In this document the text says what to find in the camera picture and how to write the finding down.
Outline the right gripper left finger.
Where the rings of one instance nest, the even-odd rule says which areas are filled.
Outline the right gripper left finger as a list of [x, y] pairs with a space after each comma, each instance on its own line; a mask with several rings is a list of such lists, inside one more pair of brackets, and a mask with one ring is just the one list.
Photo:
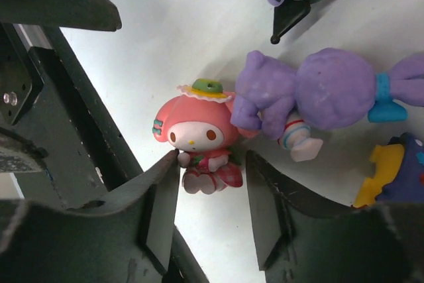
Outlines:
[[180, 170], [170, 151], [79, 209], [1, 201], [2, 282], [161, 282]]

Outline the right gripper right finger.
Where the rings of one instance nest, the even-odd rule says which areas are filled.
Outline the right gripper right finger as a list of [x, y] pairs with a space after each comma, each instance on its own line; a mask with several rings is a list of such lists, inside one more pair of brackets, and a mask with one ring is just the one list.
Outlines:
[[355, 209], [246, 153], [258, 266], [267, 282], [422, 282], [423, 205]]

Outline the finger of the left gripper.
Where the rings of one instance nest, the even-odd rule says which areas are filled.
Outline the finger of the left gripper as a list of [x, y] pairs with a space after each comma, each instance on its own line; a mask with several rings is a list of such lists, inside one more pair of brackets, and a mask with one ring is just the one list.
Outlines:
[[1, 0], [1, 22], [116, 31], [122, 28], [110, 0]]

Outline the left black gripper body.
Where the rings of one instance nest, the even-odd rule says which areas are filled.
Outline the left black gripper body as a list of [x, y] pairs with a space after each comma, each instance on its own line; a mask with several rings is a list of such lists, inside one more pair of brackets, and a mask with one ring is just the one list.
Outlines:
[[[22, 195], [79, 209], [143, 170], [57, 28], [1, 25], [1, 171]], [[172, 231], [161, 282], [206, 282], [184, 238]]]

